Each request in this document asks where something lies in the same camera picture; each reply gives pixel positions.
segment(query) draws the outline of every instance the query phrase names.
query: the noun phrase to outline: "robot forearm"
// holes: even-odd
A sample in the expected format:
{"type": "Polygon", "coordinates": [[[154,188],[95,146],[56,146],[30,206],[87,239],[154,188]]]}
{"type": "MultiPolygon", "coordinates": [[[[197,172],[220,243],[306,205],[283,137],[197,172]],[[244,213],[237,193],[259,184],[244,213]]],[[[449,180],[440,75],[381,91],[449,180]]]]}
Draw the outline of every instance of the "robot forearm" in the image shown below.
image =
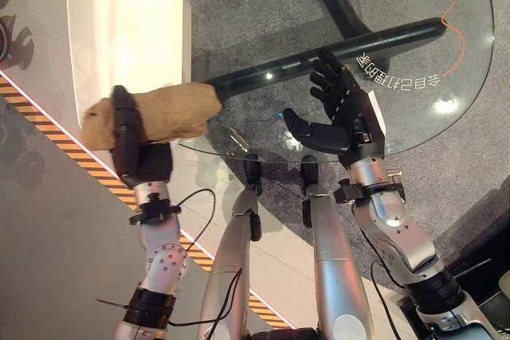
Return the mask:
{"type": "Polygon", "coordinates": [[[165,337],[175,302],[173,294],[187,267],[186,251],[179,243],[179,220],[168,210],[166,183],[140,184],[135,187],[135,197],[142,210],[136,220],[147,250],[147,275],[135,289],[113,335],[115,340],[165,337]]]}
{"type": "Polygon", "coordinates": [[[353,206],[355,219],[393,278],[410,295],[422,321],[435,332],[478,324],[490,335],[486,338],[499,338],[445,268],[432,241],[406,211],[401,185],[387,176],[384,161],[365,158],[349,166],[348,171],[349,187],[358,190],[353,206]]]}

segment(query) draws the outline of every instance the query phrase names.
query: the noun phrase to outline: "brown cloth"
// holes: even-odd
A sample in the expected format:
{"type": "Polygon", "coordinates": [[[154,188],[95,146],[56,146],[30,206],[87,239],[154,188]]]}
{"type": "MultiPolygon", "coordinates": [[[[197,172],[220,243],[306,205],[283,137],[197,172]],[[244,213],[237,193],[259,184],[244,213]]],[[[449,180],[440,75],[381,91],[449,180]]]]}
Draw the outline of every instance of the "brown cloth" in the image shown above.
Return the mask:
{"type": "MultiPolygon", "coordinates": [[[[143,143],[167,143],[207,133],[207,120],[222,104],[211,85],[186,83],[133,94],[143,121],[143,143]]],[[[112,99],[90,107],[81,125],[82,143],[90,150],[110,150],[115,146],[112,99]]]]}

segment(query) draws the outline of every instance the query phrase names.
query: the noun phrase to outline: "robotic hand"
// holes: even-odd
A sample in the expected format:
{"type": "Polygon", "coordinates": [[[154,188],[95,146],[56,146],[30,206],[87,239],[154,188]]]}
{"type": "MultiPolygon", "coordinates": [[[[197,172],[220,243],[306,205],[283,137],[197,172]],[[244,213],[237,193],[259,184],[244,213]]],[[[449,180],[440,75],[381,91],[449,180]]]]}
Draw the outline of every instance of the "robotic hand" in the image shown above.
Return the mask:
{"type": "Polygon", "coordinates": [[[132,95],[122,86],[112,93],[116,145],[112,157],[116,173],[135,191],[139,225],[147,250],[147,276],[136,288],[115,340],[164,338],[177,282],[186,268],[186,251],[179,244],[180,227],[167,190],[172,171],[168,143],[141,144],[143,125],[132,95]]]}
{"type": "Polygon", "coordinates": [[[331,125],[309,123],[292,109],[285,109],[284,119],[292,135],[305,147],[337,154],[346,169],[363,158],[383,157],[383,131],[368,94],[351,72],[325,51],[312,67],[317,72],[310,80],[320,88],[311,88],[310,94],[323,103],[331,125]]]}
{"type": "Polygon", "coordinates": [[[323,103],[331,125],[309,123],[292,109],[284,110],[284,120],[305,147],[339,156],[350,179],[340,182],[336,201],[354,202],[363,235],[436,337],[500,338],[406,211],[402,184],[386,172],[385,136],[369,95],[331,53],[321,52],[312,67],[317,72],[310,80],[319,88],[310,93],[323,103]]]}

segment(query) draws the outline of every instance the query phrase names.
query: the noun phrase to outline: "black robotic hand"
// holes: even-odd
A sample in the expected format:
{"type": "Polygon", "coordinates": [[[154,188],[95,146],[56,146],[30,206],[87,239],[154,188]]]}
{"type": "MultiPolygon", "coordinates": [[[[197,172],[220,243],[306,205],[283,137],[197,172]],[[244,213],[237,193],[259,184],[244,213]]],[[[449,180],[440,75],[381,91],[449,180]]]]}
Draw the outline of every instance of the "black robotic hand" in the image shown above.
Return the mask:
{"type": "Polygon", "coordinates": [[[145,182],[170,180],[170,144],[141,144],[142,119],[131,93],[117,85],[112,93],[116,145],[112,150],[116,173],[129,189],[145,182]]]}
{"type": "Polygon", "coordinates": [[[326,51],[312,67],[316,72],[310,80],[320,88],[311,88],[310,94],[323,103],[331,125],[309,123],[287,108],[284,119],[294,138],[310,149],[337,154],[345,168],[363,158],[383,157],[383,131],[368,94],[351,72],[326,51]]]}

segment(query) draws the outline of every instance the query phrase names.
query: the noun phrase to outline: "black cable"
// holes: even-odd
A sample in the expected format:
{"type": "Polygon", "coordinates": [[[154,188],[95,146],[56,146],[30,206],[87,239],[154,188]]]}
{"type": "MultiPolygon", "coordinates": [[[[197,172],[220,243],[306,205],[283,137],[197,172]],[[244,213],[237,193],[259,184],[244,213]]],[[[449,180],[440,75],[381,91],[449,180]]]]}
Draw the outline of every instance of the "black cable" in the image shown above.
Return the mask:
{"type": "Polygon", "coordinates": [[[370,245],[370,247],[372,247],[372,250],[374,250],[375,252],[375,255],[377,255],[377,257],[379,258],[379,260],[381,261],[381,264],[382,266],[384,267],[384,269],[386,270],[386,274],[388,274],[388,277],[391,279],[391,281],[395,284],[395,286],[397,287],[400,287],[400,288],[404,288],[404,286],[402,286],[400,283],[398,283],[395,279],[393,279],[393,276],[391,275],[391,272],[390,272],[390,269],[386,266],[386,264],[384,263],[384,260],[383,258],[379,255],[379,253],[377,252],[377,250],[375,249],[374,245],[372,244],[372,242],[370,242],[370,240],[368,239],[368,236],[367,234],[365,234],[363,232],[363,230],[360,230],[361,233],[363,234],[363,236],[365,237],[365,239],[367,240],[368,244],[370,245]]]}
{"type": "Polygon", "coordinates": [[[170,324],[171,326],[197,326],[198,324],[208,324],[210,322],[220,322],[222,321],[224,318],[226,318],[229,313],[232,311],[232,306],[233,306],[233,297],[235,296],[235,293],[236,293],[236,289],[237,289],[237,282],[239,281],[239,279],[241,278],[241,271],[242,271],[242,268],[239,269],[238,272],[236,272],[236,275],[234,275],[234,277],[232,278],[232,280],[230,281],[230,285],[229,285],[229,288],[227,289],[227,292],[226,292],[226,297],[225,297],[225,300],[223,301],[223,305],[225,306],[225,304],[228,302],[228,299],[229,299],[229,296],[230,296],[230,290],[232,289],[232,284],[233,282],[235,281],[235,284],[233,285],[233,292],[232,292],[232,298],[230,299],[230,307],[228,309],[228,311],[222,316],[222,313],[223,311],[220,311],[219,314],[218,314],[218,317],[215,318],[215,319],[211,319],[211,320],[201,320],[199,322],[171,322],[170,320],[168,320],[168,324],[170,324]]]}
{"type": "Polygon", "coordinates": [[[138,336],[138,333],[140,332],[140,328],[141,328],[141,326],[138,326],[138,330],[136,330],[135,337],[133,338],[133,340],[135,340],[136,336],[138,336]]]}
{"type": "MultiPolygon", "coordinates": [[[[237,280],[239,280],[241,278],[241,269],[239,269],[239,271],[237,272],[239,274],[237,280]]],[[[232,301],[230,302],[230,309],[232,308],[233,306],[233,296],[235,295],[236,293],[236,287],[237,287],[237,280],[236,280],[236,285],[235,287],[233,288],[233,293],[232,293],[232,301]]],[[[225,299],[225,301],[223,302],[223,305],[222,305],[222,309],[219,311],[218,313],[218,316],[216,318],[216,321],[214,322],[213,326],[211,327],[210,329],[210,332],[209,334],[207,335],[207,339],[206,340],[211,340],[213,338],[213,334],[214,334],[214,331],[216,330],[216,327],[218,326],[218,324],[220,323],[220,321],[222,320],[222,314],[223,314],[223,311],[225,310],[226,308],[226,304],[227,304],[227,299],[225,299]]]]}
{"type": "Polygon", "coordinates": [[[193,197],[194,195],[198,194],[198,193],[202,193],[204,191],[208,191],[210,192],[211,194],[213,194],[213,212],[210,214],[210,218],[209,220],[207,221],[206,225],[204,226],[204,228],[202,229],[202,231],[194,238],[193,242],[188,246],[188,248],[186,249],[186,251],[190,251],[190,248],[192,248],[194,246],[195,243],[197,243],[197,240],[198,238],[200,238],[200,236],[202,236],[202,234],[206,231],[207,227],[209,227],[209,224],[210,222],[213,220],[214,218],[214,212],[216,211],[216,193],[211,190],[211,189],[200,189],[200,190],[197,190],[193,193],[191,193],[190,195],[188,195],[186,198],[184,198],[182,201],[180,201],[177,206],[180,206],[181,204],[183,204],[184,202],[186,202],[188,199],[190,199],[191,197],[193,197]]]}
{"type": "Polygon", "coordinates": [[[383,295],[381,294],[381,291],[379,290],[379,287],[377,287],[377,283],[374,279],[374,264],[378,264],[379,266],[383,267],[379,263],[372,262],[370,265],[370,277],[372,278],[372,283],[374,284],[375,290],[377,291],[377,295],[379,295],[379,298],[381,299],[382,306],[384,307],[384,311],[386,312],[386,316],[388,318],[388,321],[390,322],[391,329],[393,330],[393,334],[397,338],[397,340],[402,340],[400,338],[400,335],[397,332],[397,328],[395,328],[395,324],[393,323],[393,319],[391,318],[390,311],[388,310],[388,306],[386,305],[386,302],[384,301],[383,295]]]}
{"type": "Polygon", "coordinates": [[[494,324],[493,322],[491,322],[491,325],[496,328],[497,330],[501,331],[501,332],[504,332],[506,334],[510,334],[510,330],[506,330],[504,329],[502,326],[498,326],[497,324],[494,324]]]}
{"type": "Polygon", "coordinates": [[[124,310],[127,310],[129,308],[129,306],[127,304],[118,304],[118,303],[109,302],[107,300],[102,300],[102,299],[96,299],[96,301],[99,303],[109,304],[110,306],[123,308],[124,310]]]}

